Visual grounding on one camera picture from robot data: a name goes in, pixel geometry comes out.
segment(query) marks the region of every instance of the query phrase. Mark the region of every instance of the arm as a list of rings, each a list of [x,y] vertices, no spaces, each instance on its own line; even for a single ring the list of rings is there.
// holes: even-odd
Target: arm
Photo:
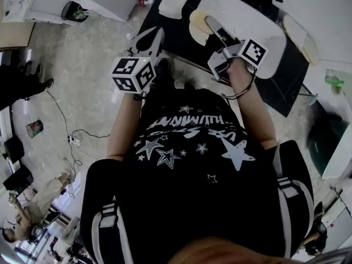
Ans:
[[[227,72],[235,94],[246,89],[252,79],[242,59],[235,59]],[[250,90],[238,99],[238,105],[246,131],[250,132],[265,150],[277,146],[273,122],[254,83]]]
[[[142,101],[134,100],[134,94],[124,95],[109,138],[107,158],[123,160],[135,138],[141,107]]]
[[[16,203],[14,204],[15,208],[18,210],[18,213],[21,216],[21,221],[20,221],[20,225],[23,229],[27,230],[28,227],[31,226],[32,220],[29,216],[27,216],[26,212],[24,212],[21,204],[17,201],[16,199]]]

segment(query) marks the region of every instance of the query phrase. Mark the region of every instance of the hair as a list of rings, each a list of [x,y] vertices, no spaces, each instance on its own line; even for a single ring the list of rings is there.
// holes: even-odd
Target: hair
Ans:
[[[5,241],[7,241],[10,244],[13,244],[16,240],[10,240],[9,237],[6,235],[4,228],[2,228],[2,237],[5,239]]]

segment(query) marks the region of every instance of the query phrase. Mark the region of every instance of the black table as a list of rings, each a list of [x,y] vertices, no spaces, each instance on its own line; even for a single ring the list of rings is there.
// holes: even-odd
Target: black table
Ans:
[[[210,36],[207,45],[204,47],[198,44],[189,32],[189,16],[198,7],[201,0],[188,0],[182,10],[181,20],[160,15],[159,4],[161,1],[155,0],[140,29],[140,33],[154,26],[163,27],[165,31],[163,49],[165,51],[176,58],[210,72],[207,62],[211,54],[217,50],[217,46],[221,44],[216,37]],[[255,7],[254,1],[256,0],[242,1]],[[271,5],[271,11],[267,17],[276,21],[277,15],[278,8]],[[303,55],[291,39],[287,37],[287,45],[274,76],[270,79],[256,79],[256,85],[263,100],[287,117],[303,84],[308,66],[309,64]]]

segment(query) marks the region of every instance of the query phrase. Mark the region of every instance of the person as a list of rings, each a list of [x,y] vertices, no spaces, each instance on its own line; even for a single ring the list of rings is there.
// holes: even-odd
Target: person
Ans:
[[[54,84],[54,80],[51,78],[44,83],[40,83],[41,74],[41,64],[37,66],[35,74],[32,75],[24,75],[24,73],[21,73],[8,65],[1,65],[1,84],[2,87],[8,89],[8,92],[1,93],[0,95],[0,111],[11,106],[19,99],[27,99],[50,89]]]
[[[135,264],[290,263],[282,257],[290,258],[307,233],[305,194],[313,196],[297,144],[278,147],[255,84],[238,98],[242,128],[221,96],[189,85],[175,89],[168,67],[165,59],[156,65],[161,76],[143,109],[138,97],[124,95],[107,159],[88,171],[80,228],[87,251],[99,258],[95,220],[114,202],[117,233],[99,227],[105,264],[120,263],[117,258]],[[242,59],[233,60],[228,75],[235,94],[252,81]],[[292,187],[282,190],[292,196],[289,212],[281,206],[277,150],[284,177],[307,188],[305,194],[297,188],[297,195],[287,191]]]
[[[2,235],[8,243],[17,240],[27,240],[33,224],[40,223],[48,212],[51,203],[72,182],[71,173],[65,172],[60,177],[51,179],[31,201],[22,206],[13,194],[10,194],[11,203],[17,209],[14,229],[2,229]]]

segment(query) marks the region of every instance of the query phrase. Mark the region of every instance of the person sitting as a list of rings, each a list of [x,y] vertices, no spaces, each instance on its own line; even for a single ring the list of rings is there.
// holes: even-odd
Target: person sitting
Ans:
[[[42,65],[38,65],[35,74],[24,75],[8,65],[0,66],[2,87],[7,87],[9,93],[0,93],[0,111],[11,106],[19,99],[27,99],[50,89],[54,80],[51,78],[44,83],[40,82]]]
[[[10,201],[17,209],[16,224],[13,229],[2,229],[2,235],[8,243],[17,240],[28,240],[33,224],[40,223],[48,212],[51,203],[72,183],[72,175],[63,173],[59,178],[51,179],[31,201],[22,206],[13,194]]]

